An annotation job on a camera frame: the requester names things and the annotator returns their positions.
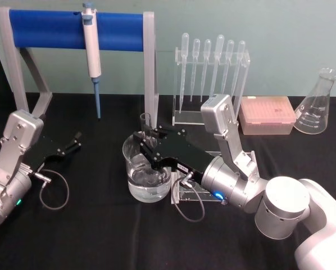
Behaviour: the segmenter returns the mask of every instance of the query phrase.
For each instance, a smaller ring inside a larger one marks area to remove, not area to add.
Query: pipette tip box
[[[243,97],[239,120],[244,135],[284,135],[296,116],[288,97]]]

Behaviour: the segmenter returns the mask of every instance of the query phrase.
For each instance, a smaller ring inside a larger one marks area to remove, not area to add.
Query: blue bar
[[[17,48],[85,49],[82,18],[74,11],[10,10]],[[143,52],[143,15],[97,13],[99,49]]]

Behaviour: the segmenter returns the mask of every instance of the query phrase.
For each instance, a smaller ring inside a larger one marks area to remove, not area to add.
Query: water
[[[131,158],[127,165],[128,187],[137,200],[144,203],[155,203],[163,199],[170,190],[170,172],[167,168],[153,170],[149,161],[138,154]]]

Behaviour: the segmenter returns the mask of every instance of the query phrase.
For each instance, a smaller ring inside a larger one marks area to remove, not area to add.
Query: black table
[[[29,95],[30,104],[36,95]],[[296,107],[301,98],[292,98]],[[294,251],[308,236],[299,225],[283,241],[259,233],[253,214],[207,202],[201,223],[185,221],[166,197],[155,204],[129,193],[121,147],[139,129],[142,96],[101,99],[96,121],[93,95],[55,94],[44,133],[66,143],[76,131],[83,146],[72,159],[49,168],[68,179],[71,197],[62,211],[42,208],[40,180],[0,226],[0,270],[4,269],[296,269]],[[161,96],[160,123],[171,123],[172,97]],[[0,106],[0,137],[12,107]],[[185,126],[188,138],[218,150],[203,126]],[[262,178],[309,178],[336,198],[336,98],[330,102],[328,128],[308,136],[244,136],[243,149],[255,150]],[[199,204],[184,202],[187,215],[200,215]]]

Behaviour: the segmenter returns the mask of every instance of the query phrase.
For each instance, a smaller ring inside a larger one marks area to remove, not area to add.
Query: micropipette
[[[202,83],[201,83],[201,102],[203,97],[204,84],[206,83],[206,74],[207,74],[209,56],[211,54],[211,46],[212,46],[211,40],[206,39],[206,41],[204,41],[204,49],[203,49],[204,64],[203,64]]]
[[[213,94],[214,94],[214,86],[215,86],[215,81],[217,79],[218,64],[219,64],[220,57],[222,55],[223,44],[224,44],[224,36],[223,35],[219,35],[217,37],[217,41],[215,43],[214,69],[213,69],[213,77],[212,77],[212,84],[211,84],[211,92],[209,94],[209,97],[212,97]]]
[[[101,76],[101,61],[99,58],[99,43],[97,30],[97,10],[92,9],[92,3],[83,3],[82,14],[85,50],[87,52],[87,63],[89,76],[94,86],[96,96],[97,118],[101,118],[101,105],[99,101],[99,77]]]
[[[196,38],[193,41],[193,67],[192,67],[192,77],[190,79],[190,101],[192,101],[194,82],[196,81],[196,70],[197,70],[197,62],[198,62],[200,46],[201,46],[201,41],[198,38]]]
[[[238,45],[238,50],[237,50],[237,65],[235,66],[234,76],[233,76],[233,84],[231,85],[231,96],[232,97],[233,97],[233,94],[234,94],[235,85],[237,84],[239,67],[240,67],[240,63],[242,62],[243,52],[244,52],[245,48],[246,48],[246,43],[243,40],[240,41],[239,45]]]
[[[179,96],[179,112],[181,112],[181,107],[183,105],[184,97],[184,83],[185,83],[185,67],[187,66],[187,56],[188,56],[188,46],[189,46],[189,35],[184,33],[181,36],[181,78],[180,78],[180,96]]]
[[[228,69],[230,66],[230,60],[231,56],[233,55],[233,49],[234,49],[234,41],[228,40],[228,43],[226,45],[226,51],[225,51],[225,67],[223,71],[223,80],[222,80],[222,94],[224,93],[225,83],[226,83],[226,77],[228,76]]]

